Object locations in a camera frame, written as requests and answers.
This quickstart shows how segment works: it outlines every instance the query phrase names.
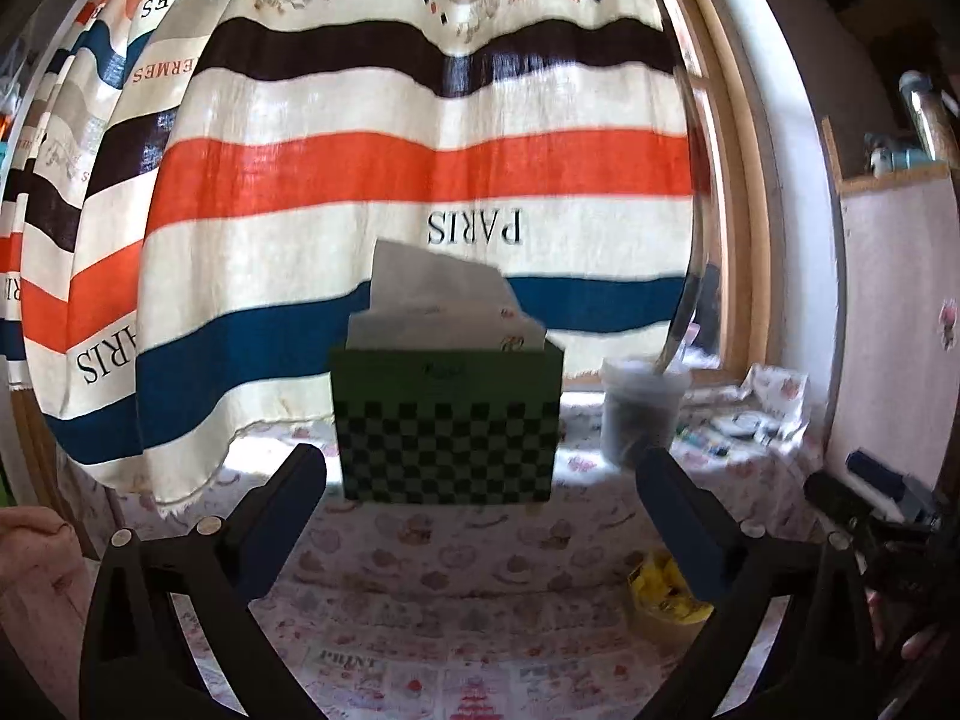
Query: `curtain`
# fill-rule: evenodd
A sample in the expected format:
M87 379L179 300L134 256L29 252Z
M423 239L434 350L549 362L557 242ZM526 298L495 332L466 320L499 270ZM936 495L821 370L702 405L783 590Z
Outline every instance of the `curtain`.
M693 189L656 0L105 2L20 195L27 367L98 481L176 506L328 416L378 237L498 266L570 375L661 350Z

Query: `cardboard box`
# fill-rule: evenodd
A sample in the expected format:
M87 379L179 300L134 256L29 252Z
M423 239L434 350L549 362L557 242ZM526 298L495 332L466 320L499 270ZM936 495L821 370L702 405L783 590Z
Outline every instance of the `cardboard box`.
M563 351L330 351L350 500L483 506L550 497Z

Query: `blue stripe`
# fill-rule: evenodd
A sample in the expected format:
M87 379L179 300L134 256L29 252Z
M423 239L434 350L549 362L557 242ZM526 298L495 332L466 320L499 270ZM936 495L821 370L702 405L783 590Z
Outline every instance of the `blue stripe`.
M520 305L552 330L613 333L666 322L681 277L613 282L569 277L511 278ZM325 372L326 353L347 338L347 320L370 306L364 282L342 298L249 309L213 319L184 338L136 358L144 446L177 439L199 425L224 393L264 379Z
M123 83L127 83L127 79L133 72L133 67L136 66L136 60L140 58L152 34L154 34L154 30L151 29L149 32L144 32L136 40L131 40L127 47L127 60L124 62Z
M23 346L23 328L20 322L0 319L0 354L8 360L26 360L27 350Z
M57 49L54 52L53 58L50 60L50 64L47 65L47 73L59 73L64 69L64 62L66 58L69 57L70 52L66 49Z
M95 20L93 26L82 36L80 49L87 49L97 60L97 74L114 89L123 88L123 70L126 60L114 52L110 45L110 30L102 20Z
M133 395L76 419L47 415L47 424L64 451L85 466L136 457L143 451L136 428Z

